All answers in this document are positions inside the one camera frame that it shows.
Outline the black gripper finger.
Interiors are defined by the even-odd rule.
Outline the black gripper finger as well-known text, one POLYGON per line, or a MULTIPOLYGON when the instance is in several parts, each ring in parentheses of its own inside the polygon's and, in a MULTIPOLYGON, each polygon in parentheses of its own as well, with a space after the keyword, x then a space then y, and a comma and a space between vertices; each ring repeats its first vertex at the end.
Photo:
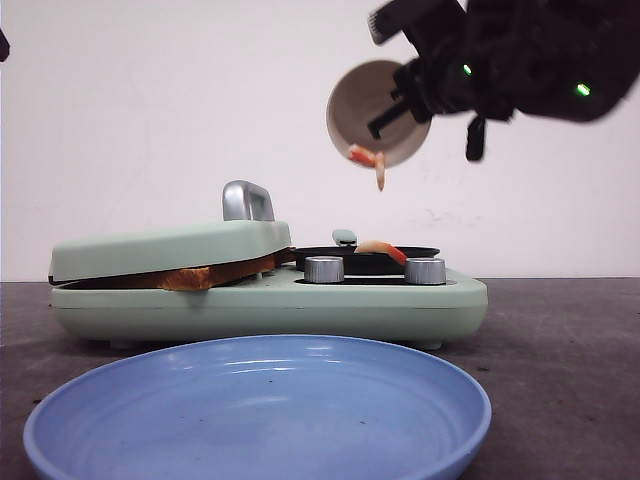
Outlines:
POLYGON ((4 35, 3 31, 0 30, 0 62, 5 62, 10 54, 10 44, 4 35))

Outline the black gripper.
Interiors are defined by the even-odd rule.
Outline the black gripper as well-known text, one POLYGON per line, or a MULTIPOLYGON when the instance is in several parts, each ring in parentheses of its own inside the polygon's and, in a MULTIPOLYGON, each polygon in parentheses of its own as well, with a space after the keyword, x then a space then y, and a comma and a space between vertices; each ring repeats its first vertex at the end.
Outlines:
POLYGON ((375 44, 403 33, 417 52, 393 74, 399 101, 367 123, 373 139, 405 113, 590 122, 639 75, 636 1, 390 1, 368 27, 375 44))

